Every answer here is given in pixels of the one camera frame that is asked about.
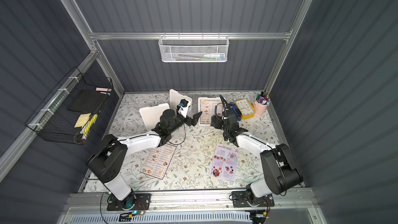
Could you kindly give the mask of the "pink special menu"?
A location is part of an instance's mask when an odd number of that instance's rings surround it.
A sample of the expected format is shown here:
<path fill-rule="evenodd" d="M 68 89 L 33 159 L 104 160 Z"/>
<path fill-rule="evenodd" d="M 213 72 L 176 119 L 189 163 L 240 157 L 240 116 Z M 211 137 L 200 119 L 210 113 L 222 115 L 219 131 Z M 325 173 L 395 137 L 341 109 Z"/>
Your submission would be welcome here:
<path fill-rule="evenodd" d="M 234 183 L 237 173 L 239 150 L 236 147 L 217 144 L 210 163 L 210 177 Z"/>

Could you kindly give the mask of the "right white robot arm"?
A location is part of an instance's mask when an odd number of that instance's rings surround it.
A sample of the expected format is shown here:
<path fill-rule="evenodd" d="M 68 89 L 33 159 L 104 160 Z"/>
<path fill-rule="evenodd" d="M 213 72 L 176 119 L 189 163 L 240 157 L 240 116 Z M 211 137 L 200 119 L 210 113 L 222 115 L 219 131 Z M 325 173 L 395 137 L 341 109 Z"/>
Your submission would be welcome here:
<path fill-rule="evenodd" d="M 222 115 L 215 114 L 214 127 L 223 131 L 223 138 L 238 148 L 243 148 L 261 160 L 263 175 L 246 187 L 246 200 L 253 204 L 266 195 L 280 195 L 303 182 L 288 145 L 274 145 L 261 141 L 248 130 L 241 128 L 236 115 L 226 99 L 220 95 Z"/>

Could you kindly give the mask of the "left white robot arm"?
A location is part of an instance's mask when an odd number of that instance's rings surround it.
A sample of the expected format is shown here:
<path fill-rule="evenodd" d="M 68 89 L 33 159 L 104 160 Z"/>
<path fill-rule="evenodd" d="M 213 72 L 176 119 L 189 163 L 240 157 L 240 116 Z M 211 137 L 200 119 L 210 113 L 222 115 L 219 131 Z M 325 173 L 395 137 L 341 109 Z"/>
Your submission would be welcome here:
<path fill-rule="evenodd" d="M 88 168 L 119 202 L 134 198 L 133 189 L 120 174 L 125 158 L 133 153 L 167 144 L 175 130 L 184 125 L 196 126 L 201 115 L 202 112 L 198 112 L 192 117 L 185 117 L 168 109 L 162 113 L 156 126 L 147 133 L 127 138 L 109 134 L 102 139 L 103 148 L 88 160 Z"/>

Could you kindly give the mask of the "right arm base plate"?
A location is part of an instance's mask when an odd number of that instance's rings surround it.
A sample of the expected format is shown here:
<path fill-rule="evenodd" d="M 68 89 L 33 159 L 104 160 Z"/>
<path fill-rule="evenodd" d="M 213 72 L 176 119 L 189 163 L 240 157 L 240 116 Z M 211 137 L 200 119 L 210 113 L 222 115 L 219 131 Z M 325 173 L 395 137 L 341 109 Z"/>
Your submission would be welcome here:
<path fill-rule="evenodd" d="M 243 208 L 243 207 L 274 207 L 274 198 L 272 194 L 265 195 L 263 197 L 256 197 L 252 193 L 249 193 L 248 190 L 238 190 L 233 191 L 229 195 L 230 201 L 232 201 L 233 206 L 235 208 Z"/>

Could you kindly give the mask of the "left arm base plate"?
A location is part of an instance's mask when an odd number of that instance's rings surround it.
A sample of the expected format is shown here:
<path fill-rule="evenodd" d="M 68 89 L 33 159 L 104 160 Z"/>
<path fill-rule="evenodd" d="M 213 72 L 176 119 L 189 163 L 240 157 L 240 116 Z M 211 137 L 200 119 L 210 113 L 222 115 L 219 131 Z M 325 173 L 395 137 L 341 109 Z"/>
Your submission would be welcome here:
<path fill-rule="evenodd" d="M 146 211 L 149 209 L 151 194 L 130 193 L 124 200 L 118 200 L 113 194 L 107 199 L 108 211 Z"/>

